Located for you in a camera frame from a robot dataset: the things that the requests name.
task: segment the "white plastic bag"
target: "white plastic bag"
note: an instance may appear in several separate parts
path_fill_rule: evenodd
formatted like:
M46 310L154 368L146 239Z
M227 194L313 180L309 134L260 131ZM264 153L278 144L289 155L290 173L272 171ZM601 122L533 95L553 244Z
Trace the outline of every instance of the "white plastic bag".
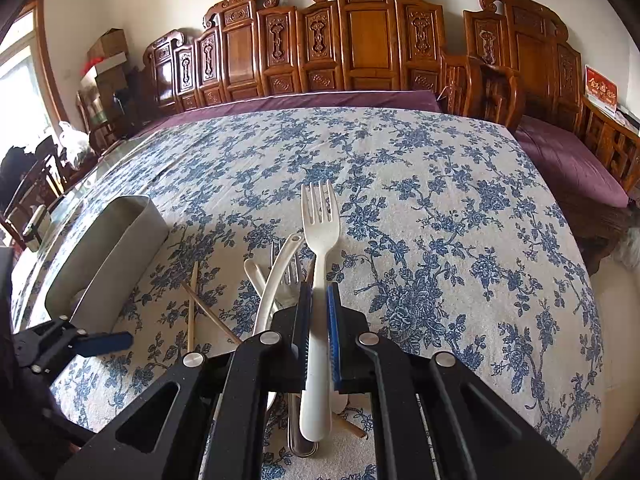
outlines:
M65 121L60 121L60 128L62 128L60 144L66 148L66 160L74 170L77 170L85 158L94 153L94 150L89 146L89 136L74 129L71 124Z

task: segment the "purple cushion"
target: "purple cushion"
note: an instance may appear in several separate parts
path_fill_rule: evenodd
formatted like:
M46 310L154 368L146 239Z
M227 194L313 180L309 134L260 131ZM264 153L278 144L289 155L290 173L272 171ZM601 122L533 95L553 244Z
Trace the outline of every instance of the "purple cushion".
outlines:
M563 189L602 204L626 207L625 190L571 132L523 116L514 137L552 192Z
M220 105L198 108L156 121L141 133L168 128L179 124L193 123L214 117L264 112L267 110L287 110L288 108L315 108L350 106L356 108L400 108L402 110L422 110L442 113L436 96L430 90L375 90L347 92L312 92L309 94L284 94L280 96L258 97L245 101L234 101Z

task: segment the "gray bin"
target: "gray bin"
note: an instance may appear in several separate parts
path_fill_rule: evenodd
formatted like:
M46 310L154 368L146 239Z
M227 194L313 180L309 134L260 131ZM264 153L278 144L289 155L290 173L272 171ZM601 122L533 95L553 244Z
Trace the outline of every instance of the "gray bin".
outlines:
M111 332L168 233L148 196L119 196L109 202L47 291L45 308L51 318L64 314L89 333ZM74 297L83 289L74 309Z

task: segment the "blue floral tablecloth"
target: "blue floral tablecloth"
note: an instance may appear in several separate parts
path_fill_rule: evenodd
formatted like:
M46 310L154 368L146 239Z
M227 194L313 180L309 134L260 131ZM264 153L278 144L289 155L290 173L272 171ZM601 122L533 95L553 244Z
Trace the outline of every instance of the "blue floral tablecloth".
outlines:
M590 282L558 205L506 129L388 108L256 112L160 130L103 177L47 237L14 313L47 319L44 296L66 256L116 196L148 194L170 234L122 310L130 351L76 358L52 390L68 417L100 430L186 351L180 280L240 337L258 297L242 263L268 268L271 241L301 229L300 184L330 179L342 235L328 279L343 303L405 351L447 349L584 474L600 437L602 335ZM303 250L308 265L310 252ZM196 318L208 355L231 351ZM312 459L286 447L278 399L262 476L377 477L366 396L343 413L368 433L337 433Z

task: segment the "silver bolt head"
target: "silver bolt head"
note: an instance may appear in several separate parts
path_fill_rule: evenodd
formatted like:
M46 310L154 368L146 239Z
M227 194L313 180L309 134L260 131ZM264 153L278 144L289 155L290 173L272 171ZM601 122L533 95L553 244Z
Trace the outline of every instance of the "silver bolt head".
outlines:
M436 354L436 364L445 368L451 368L456 364L456 357L450 352L438 352Z
M204 362L204 356L197 352L190 352L182 359L182 364L187 368L197 368Z
M363 334L360 334L358 340L366 346L377 345L380 342L380 338L378 337L378 335L374 334L373 332L365 332Z
M263 345L275 345L277 342L280 341L280 334L278 334L277 332L264 332L261 336L260 336L260 342Z

